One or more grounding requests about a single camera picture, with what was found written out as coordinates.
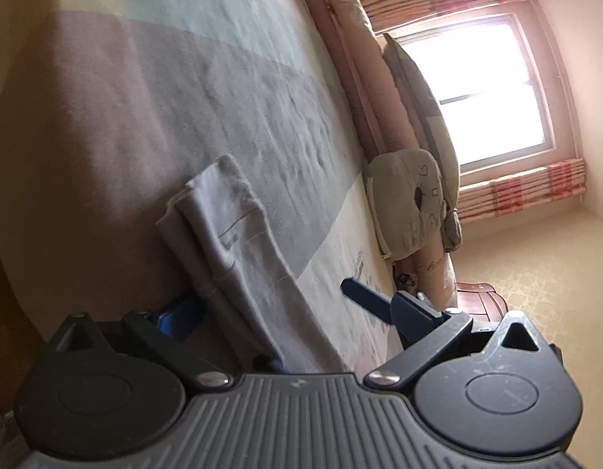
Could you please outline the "grey striped pants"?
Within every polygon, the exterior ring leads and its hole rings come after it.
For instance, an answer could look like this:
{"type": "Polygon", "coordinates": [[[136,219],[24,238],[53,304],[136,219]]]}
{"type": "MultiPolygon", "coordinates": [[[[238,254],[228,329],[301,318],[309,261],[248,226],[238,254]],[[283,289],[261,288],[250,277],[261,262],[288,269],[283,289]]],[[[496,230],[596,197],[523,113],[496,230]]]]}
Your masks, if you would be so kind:
{"type": "Polygon", "coordinates": [[[156,227],[243,369],[264,359],[293,373],[346,371],[232,156],[191,179],[156,227]]]}

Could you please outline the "wooden headboard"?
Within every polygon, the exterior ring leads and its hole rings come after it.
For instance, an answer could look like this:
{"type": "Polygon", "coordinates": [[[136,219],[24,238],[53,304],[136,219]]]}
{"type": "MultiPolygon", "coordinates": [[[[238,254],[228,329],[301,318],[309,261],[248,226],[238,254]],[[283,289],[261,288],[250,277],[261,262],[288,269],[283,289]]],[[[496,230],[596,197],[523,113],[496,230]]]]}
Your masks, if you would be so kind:
{"type": "Polygon", "coordinates": [[[508,312],[505,299],[487,283],[457,283],[457,306],[478,322],[498,323],[508,312]]]}

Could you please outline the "green folded garment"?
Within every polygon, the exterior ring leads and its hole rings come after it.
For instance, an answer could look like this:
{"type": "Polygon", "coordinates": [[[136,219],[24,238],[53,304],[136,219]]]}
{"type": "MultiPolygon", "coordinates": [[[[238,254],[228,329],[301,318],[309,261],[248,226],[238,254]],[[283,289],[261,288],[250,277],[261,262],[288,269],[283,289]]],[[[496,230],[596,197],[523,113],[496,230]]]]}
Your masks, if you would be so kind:
{"type": "Polygon", "coordinates": [[[448,209],[440,226],[443,250],[452,253],[462,246],[462,225],[457,209],[448,209]]]}

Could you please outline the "grey cat face cushion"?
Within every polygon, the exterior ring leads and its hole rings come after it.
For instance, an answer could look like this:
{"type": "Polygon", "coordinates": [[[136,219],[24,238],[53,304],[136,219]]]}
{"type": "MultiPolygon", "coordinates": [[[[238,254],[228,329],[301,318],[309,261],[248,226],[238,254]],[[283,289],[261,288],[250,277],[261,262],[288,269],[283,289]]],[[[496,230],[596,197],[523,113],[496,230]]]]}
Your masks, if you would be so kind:
{"type": "Polygon", "coordinates": [[[424,149],[388,152],[364,170],[366,194],[383,255],[403,260],[435,236],[443,215],[441,177],[424,149]]]}

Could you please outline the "right pink curtain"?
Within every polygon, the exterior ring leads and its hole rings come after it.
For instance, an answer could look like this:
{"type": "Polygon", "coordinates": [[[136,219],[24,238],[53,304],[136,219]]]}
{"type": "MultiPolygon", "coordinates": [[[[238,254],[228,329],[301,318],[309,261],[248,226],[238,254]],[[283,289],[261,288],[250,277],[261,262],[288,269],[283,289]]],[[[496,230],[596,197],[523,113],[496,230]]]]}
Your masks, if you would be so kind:
{"type": "Polygon", "coordinates": [[[513,175],[464,186],[457,214],[463,224],[519,213],[542,204],[582,195],[587,169],[581,158],[568,159],[513,175]]]}

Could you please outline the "pink folded quilt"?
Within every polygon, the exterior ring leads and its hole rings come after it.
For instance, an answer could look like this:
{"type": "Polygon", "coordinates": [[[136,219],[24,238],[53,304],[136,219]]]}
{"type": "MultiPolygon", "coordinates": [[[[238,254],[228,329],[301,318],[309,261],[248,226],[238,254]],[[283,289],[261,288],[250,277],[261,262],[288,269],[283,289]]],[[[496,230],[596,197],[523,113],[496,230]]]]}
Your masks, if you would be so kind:
{"type": "Polygon", "coordinates": [[[345,91],[368,160],[417,148],[388,65],[360,0],[305,0],[345,91]]]}

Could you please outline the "grey patterned pillow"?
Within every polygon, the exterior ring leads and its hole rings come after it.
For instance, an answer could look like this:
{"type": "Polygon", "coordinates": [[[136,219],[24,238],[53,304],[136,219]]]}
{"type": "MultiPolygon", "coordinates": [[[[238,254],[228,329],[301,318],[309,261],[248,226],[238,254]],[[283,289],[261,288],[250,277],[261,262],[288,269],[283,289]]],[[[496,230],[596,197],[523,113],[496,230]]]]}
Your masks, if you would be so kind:
{"type": "Polygon", "coordinates": [[[457,209],[460,166],[437,100],[417,64],[388,34],[384,34],[383,58],[391,70],[401,102],[420,146],[435,158],[449,211],[457,209]]]}

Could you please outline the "window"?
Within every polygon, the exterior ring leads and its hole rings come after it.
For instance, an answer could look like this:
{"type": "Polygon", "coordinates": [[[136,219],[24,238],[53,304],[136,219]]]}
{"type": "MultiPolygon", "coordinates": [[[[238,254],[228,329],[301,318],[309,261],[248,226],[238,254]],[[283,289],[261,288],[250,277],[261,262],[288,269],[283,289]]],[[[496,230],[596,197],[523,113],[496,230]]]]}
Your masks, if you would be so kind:
{"type": "Polygon", "coordinates": [[[464,173],[555,148],[535,58],[516,15],[443,24],[396,40],[428,82],[464,173]]]}

